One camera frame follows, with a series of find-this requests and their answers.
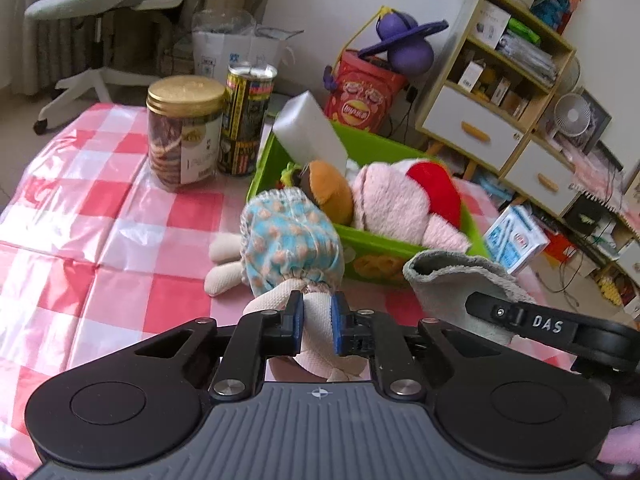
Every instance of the gray curtain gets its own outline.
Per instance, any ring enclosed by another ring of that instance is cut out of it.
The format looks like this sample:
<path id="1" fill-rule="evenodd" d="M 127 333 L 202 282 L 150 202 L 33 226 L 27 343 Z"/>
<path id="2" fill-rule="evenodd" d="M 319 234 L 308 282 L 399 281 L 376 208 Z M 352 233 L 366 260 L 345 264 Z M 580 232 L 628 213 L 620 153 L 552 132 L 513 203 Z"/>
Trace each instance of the gray curtain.
<path id="1" fill-rule="evenodd" d="M 33 95 L 59 79 L 78 74 L 89 63 L 93 18 L 27 20 L 24 11 L 37 0 L 15 0 L 12 27 L 12 91 Z"/>

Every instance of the plastic jar of cookies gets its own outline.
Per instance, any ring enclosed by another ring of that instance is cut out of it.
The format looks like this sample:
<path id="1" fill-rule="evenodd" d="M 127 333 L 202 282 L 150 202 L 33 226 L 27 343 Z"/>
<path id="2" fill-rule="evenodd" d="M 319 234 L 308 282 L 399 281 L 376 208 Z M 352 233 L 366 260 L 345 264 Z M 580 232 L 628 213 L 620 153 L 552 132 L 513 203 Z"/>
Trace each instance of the plastic jar of cookies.
<path id="1" fill-rule="evenodd" d="M 153 83 L 146 96 L 149 165 L 170 189 L 215 171 L 225 87 L 213 79 L 177 75 Z"/>

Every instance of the crosshair symbol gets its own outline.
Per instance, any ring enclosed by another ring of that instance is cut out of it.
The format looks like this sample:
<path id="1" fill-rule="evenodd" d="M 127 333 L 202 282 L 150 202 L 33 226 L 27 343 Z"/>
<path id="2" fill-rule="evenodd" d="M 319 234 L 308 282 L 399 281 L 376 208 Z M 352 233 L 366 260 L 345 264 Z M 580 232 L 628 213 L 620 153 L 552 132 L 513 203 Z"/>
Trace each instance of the crosshair symbol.
<path id="1" fill-rule="evenodd" d="M 327 390 L 325 390 L 324 388 L 320 388 L 319 386 L 310 392 L 311 395 L 313 395 L 316 399 L 323 399 L 325 398 L 327 395 L 329 395 L 331 392 L 328 392 Z"/>

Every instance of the blue and white box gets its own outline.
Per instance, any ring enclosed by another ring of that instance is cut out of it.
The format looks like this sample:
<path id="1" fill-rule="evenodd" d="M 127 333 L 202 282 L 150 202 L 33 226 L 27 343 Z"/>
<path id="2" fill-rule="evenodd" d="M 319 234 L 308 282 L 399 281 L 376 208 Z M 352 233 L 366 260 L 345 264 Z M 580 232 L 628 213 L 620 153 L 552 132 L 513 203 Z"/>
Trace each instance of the blue and white box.
<path id="1" fill-rule="evenodd" d="M 527 210 L 508 206 L 484 234 L 491 259 L 509 274 L 517 274 L 540 254 L 549 239 Z"/>

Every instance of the green storage box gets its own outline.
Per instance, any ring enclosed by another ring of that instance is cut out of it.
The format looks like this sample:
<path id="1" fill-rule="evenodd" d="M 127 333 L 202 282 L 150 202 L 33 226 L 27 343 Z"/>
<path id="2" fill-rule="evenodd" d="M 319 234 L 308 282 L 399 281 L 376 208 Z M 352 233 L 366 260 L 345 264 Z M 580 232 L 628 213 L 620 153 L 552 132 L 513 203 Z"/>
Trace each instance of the green storage box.
<path id="1" fill-rule="evenodd" d="M 342 141 L 349 158 L 359 165 L 372 162 L 393 163 L 405 158 L 428 158 L 413 148 L 399 142 L 384 139 L 362 130 L 356 130 L 343 124 L 332 123 L 338 137 Z M 247 200 L 266 189 L 273 189 L 280 179 L 280 173 L 291 158 L 278 139 L 269 134 L 260 161 L 258 161 L 254 180 L 249 188 Z M 479 254 L 488 257 L 487 250 L 466 206 L 462 205 L 461 231 L 471 241 L 467 254 Z M 402 266 L 424 247 L 398 242 L 382 236 L 358 231 L 357 229 L 336 225 L 340 235 L 346 261 L 345 275 L 348 278 L 376 283 L 405 283 Z"/>

